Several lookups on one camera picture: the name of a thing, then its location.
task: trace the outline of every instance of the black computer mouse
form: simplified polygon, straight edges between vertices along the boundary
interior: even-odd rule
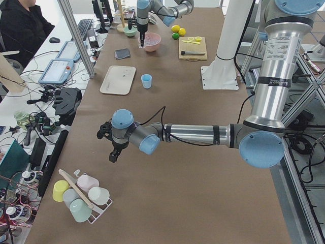
[[[58,37],[51,37],[50,38],[50,43],[59,43],[60,39]]]

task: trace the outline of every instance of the bowl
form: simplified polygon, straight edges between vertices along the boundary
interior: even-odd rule
[[[154,52],[156,51],[161,43],[161,37],[157,33],[148,32],[145,34],[144,38],[144,50],[146,52]]]
[[[127,37],[134,37],[137,33],[138,29],[134,28],[132,26],[132,29],[128,29],[128,27],[126,26],[124,28],[124,34],[127,36]]]

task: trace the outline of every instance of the person in black clothing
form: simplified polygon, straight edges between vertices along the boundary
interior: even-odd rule
[[[6,50],[19,50],[19,54],[11,55],[10,58],[24,67],[54,28],[42,16],[41,7],[35,5],[35,2],[36,0],[4,0],[0,5],[0,31]]]

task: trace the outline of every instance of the keyboard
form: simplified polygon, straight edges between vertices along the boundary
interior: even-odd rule
[[[92,24],[92,19],[82,19],[78,23],[78,29],[80,31],[83,41],[87,39],[87,30],[91,28],[91,24]]]

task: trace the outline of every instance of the brown table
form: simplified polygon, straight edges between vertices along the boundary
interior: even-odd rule
[[[268,169],[247,165],[236,149],[161,143],[148,156],[130,145],[113,164],[113,147],[98,140],[99,126],[126,108],[145,121],[166,105],[165,123],[228,125],[237,121],[247,97],[239,91],[203,90],[200,67],[215,58],[223,24],[221,9],[195,9],[177,24],[189,36],[206,38],[208,60],[178,60],[178,42],[170,28],[150,25],[162,36],[157,52],[139,49],[138,34],[127,38],[110,30],[96,65],[96,77],[78,108],[75,121],[42,200],[26,243],[290,243]],[[114,50],[129,48],[131,58],[116,60]],[[137,72],[127,96],[103,95],[99,88],[111,65],[134,66]],[[153,87],[142,88],[150,73]],[[247,105],[243,116],[249,114]],[[52,199],[58,169],[87,172],[109,189],[113,204],[93,225],[76,223],[64,203]]]

